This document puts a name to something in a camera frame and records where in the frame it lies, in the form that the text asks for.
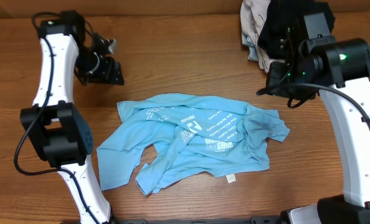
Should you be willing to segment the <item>light blue t-shirt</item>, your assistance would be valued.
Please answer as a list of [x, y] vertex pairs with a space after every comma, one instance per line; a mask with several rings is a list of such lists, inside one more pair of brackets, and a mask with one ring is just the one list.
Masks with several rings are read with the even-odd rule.
[[201, 172], [267, 170], [267, 140], [290, 132], [277, 110], [219, 96], [162, 94], [117, 109], [121, 125], [97, 149], [102, 190], [126, 185], [135, 169], [145, 195]]

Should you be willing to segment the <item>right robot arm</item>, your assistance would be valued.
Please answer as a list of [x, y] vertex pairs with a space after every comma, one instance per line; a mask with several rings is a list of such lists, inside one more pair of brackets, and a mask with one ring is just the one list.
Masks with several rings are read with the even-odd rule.
[[319, 96], [330, 116], [343, 169], [341, 195], [284, 210], [279, 223], [370, 223], [370, 47], [363, 39], [338, 42], [323, 13], [287, 28], [288, 57], [271, 65], [261, 94], [296, 108]]

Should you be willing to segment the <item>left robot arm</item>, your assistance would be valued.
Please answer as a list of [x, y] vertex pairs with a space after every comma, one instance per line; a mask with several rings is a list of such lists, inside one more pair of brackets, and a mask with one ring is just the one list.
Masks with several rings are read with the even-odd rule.
[[42, 49], [42, 67], [32, 106], [20, 113], [25, 133], [16, 148], [14, 166], [24, 175], [43, 173], [19, 166], [21, 147], [29, 139], [39, 159], [49, 163], [46, 172], [63, 178], [80, 223], [118, 223], [92, 166], [92, 130], [74, 105], [75, 79], [82, 85], [124, 84], [121, 65], [112, 57], [116, 40], [103, 38], [75, 10], [47, 15], [52, 19], [39, 24], [36, 19], [41, 13], [32, 16]]

